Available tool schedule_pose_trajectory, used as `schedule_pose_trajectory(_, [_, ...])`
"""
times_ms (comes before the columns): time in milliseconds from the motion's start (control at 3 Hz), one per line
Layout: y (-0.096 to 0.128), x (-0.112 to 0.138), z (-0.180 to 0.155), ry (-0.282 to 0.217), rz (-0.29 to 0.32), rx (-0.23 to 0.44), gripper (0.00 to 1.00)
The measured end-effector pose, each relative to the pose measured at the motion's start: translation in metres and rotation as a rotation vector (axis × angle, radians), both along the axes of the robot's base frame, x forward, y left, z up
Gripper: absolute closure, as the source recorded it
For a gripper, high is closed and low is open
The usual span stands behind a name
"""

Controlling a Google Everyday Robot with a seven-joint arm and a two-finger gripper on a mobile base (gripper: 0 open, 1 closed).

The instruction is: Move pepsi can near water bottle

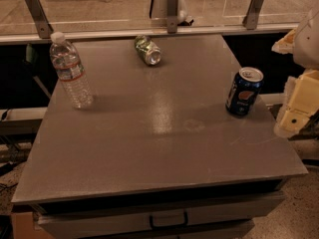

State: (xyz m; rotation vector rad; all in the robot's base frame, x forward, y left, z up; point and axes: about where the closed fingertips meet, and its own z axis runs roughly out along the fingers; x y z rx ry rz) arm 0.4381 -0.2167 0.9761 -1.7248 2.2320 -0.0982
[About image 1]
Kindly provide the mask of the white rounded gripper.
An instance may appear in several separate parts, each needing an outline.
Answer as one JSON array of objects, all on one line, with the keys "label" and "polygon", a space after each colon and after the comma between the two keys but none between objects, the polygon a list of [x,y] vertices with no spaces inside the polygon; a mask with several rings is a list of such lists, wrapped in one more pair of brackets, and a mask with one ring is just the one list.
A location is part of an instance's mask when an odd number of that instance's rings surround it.
[{"label": "white rounded gripper", "polygon": [[[278,54],[292,54],[296,64],[307,69],[319,69],[319,6],[314,6],[271,50]],[[289,138],[300,132],[319,111],[319,71],[305,70],[298,78],[289,77],[284,87],[274,132]]]}]

